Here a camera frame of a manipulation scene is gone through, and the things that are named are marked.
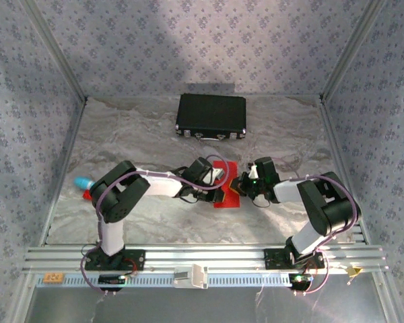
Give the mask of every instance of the blue object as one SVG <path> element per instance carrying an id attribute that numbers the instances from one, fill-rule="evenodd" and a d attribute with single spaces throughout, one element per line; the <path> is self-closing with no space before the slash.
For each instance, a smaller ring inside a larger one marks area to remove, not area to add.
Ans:
<path id="1" fill-rule="evenodd" d="M 77 177 L 73 183 L 82 190 L 89 190 L 95 182 L 86 177 Z"/>

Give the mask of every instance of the black mounting plate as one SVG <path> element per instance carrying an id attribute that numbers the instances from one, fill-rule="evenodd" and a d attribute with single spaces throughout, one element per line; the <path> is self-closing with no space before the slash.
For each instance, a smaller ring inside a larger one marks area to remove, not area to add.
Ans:
<path id="1" fill-rule="evenodd" d="M 308 269 L 323 269 L 325 261 L 323 254 L 316 252 L 313 256 L 308 257 L 305 261 L 291 264 L 286 251 L 283 248 L 264 249 L 263 256 L 265 259 L 265 269 L 298 269 L 304 270 L 307 266 Z"/>
<path id="2" fill-rule="evenodd" d="M 101 248 L 90 252 L 87 257 L 86 271 L 133 271 L 133 263 L 137 271 L 143 270 L 145 250 L 122 249 L 113 256 L 108 256 Z"/>

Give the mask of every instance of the patterned wall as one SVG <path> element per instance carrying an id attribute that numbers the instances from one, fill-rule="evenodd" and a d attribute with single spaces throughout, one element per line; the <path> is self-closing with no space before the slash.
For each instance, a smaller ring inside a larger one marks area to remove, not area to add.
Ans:
<path id="1" fill-rule="evenodd" d="M 38 0 L 87 96 L 318 94 L 367 0 Z"/>
<path id="2" fill-rule="evenodd" d="M 0 322 L 38 243 L 78 102 L 15 1 L 0 1 Z"/>
<path id="3" fill-rule="evenodd" d="M 383 9 L 329 106 L 404 301 L 404 0 Z"/>

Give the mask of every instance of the gray marble table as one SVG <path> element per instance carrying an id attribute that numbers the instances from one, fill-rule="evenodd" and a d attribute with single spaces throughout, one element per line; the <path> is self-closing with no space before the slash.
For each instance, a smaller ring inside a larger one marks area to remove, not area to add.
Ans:
<path id="1" fill-rule="evenodd" d="M 333 170 L 333 160 L 314 101 L 279 96 L 247 97 L 243 140 L 198 142 L 174 132 L 179 97 L 88 100 L 69 168 L 55 207 L 48 244 L 85 244 L 97 238 L 96 214 L 73 179 L 99 179 L 124 159 L 137 167 L 166 171 L 219 153 L 238 162 L 239 172 L 258 157 L 282 157 L 301 175 Z M 280 178 L 294 176 L 277 164 Z M 241 199 L 239 209 L 214 209 L 162 196 L 143 197 L 125 219 L 125 242 L 284 243 L 307 216 L 299 203 L 258 209 Z"/>

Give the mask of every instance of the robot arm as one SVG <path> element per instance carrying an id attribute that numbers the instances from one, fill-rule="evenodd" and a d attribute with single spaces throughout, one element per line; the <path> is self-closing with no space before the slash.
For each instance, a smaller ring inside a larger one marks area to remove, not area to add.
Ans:
<path id="1" fill-rule="evenodd" d="M 248 168 L 249 172 L 233 179 L 230 185 L 241 196 L 254 200 L 256 196 L 263 194 L 271 203 L 304 204 L 309 222 L 285 243 L 283 254 L 285 261 L 291 266 L 313 256 L 327 239 L 356 221 L 351 201 L 337 185 L 333 185 L 334 182 L 342 186 L 333 172 L 320 176 L 324 180 L 311 178 L 281 181 L 270 157 L 257 159 Z"/>
<path id="2" fill-rule="evenodd" d="M 178 176 L 188 182 L 199 186 L 212 187 L 214 181 L 220 179 L 224 171 L 213 168 L 204 158 L 198 158 L 190 167 L 181 168 L 172 172 L 158 173 L 162 177 L 144 175 L 144 170 L 136 168 L 131 162 L 123 161 L 94 183 L 90 189 L 93 206 L 96 207 L 105 190 L 121 176 L 131 172 L 139 172 L 121 181 L 119 185 L 110 190 L 100 201 L 100 211 L 103 218 L 100 220 L 102 238 L 101 249 L 113 256 L 124 248 L 123 221 L 131 212 L 142 196 L 162 195 L 179 198 L 193 195 L 198 201 L 210 203 L 221 202 L 224 192 L 215 190 L 201 190 L 189 184 L 183 184 L 170 178 Z"/>

